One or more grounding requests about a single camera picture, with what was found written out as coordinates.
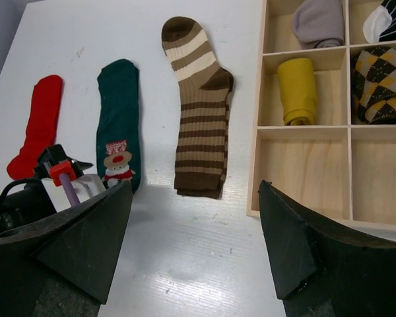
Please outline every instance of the dark green sock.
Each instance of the dark green sock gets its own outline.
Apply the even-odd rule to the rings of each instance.
[[[108,187],[129,180],[135,193],[141,180],[138,69],[119,59],[98,76],[101,95],[97,129],[97,171]]]

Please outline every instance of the wooden organizer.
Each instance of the wooden organizer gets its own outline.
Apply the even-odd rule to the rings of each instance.
[[[365,125],[350,105],[350,58],[368,44],[362,25],[381,1],[343,0],[344,46],[301,50],[290,21],[303,0],[266,0],[260,38],[247,215],[259,216],[262,180],[345,224],[396,230],[396,125]],[[316,125],[284,126],[277,67],[313,61]]]

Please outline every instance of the rolled gray sock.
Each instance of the rolled gray sock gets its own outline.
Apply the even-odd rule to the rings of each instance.
[[[294,13],[292,31],[304,50],[342,46],[345,22],[340,0],[305,0]]]

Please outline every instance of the red clip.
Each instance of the red clip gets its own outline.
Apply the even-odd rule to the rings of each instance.
[[[68,160],[51,167],[48,174],[50,175],[50,178],[54,181],[54,184],[56,186],[61,185],[59,179],[60,174],[67,174],[70,180],[77,179],[75,171],[73,170],[72,165]]]

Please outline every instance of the white table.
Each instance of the white table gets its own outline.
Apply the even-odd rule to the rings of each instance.
[[[180,103],[162,51],[170,17],[199,21],[236,81],[221,200],[173,189]],[[100,316],[284,316],[259,219],[245,216],[261,0],[48,0],[27,6],[0,76],[0,191],[24,142],[33,86],[65,81],[57,142],[95,163],[96,78],[127,58],[140,69],[143,178]]]

